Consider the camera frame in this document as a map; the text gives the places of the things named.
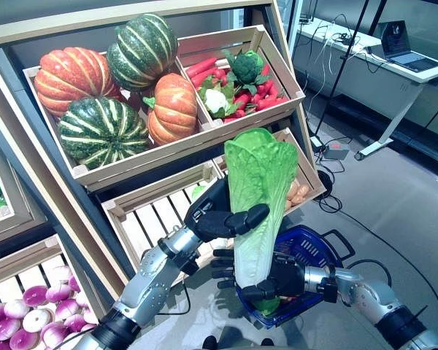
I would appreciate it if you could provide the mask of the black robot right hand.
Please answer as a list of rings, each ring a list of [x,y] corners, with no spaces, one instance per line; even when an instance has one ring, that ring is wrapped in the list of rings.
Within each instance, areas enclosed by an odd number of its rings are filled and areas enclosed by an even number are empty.
[[[214,249],[212,277],[223,279],[217,283],[219,289],[237,287],[247,302],[271,300],[277,297],[295,297],[304,292],[304,266],[289,255],[273,252],[272,265],[266,279],[256,285],[240,287],[237,268],[234,266],[233,249]]]

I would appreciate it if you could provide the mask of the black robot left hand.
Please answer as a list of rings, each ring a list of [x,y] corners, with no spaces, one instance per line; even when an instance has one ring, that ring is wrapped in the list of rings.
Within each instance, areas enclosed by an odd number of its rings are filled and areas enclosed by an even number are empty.
[[[235,238],[257,228],[270,212],[266,203],[246,211],[233,212],[230,204],[228,177],[211,184],[191,204],[184,223],[203,242],[216,238]]]

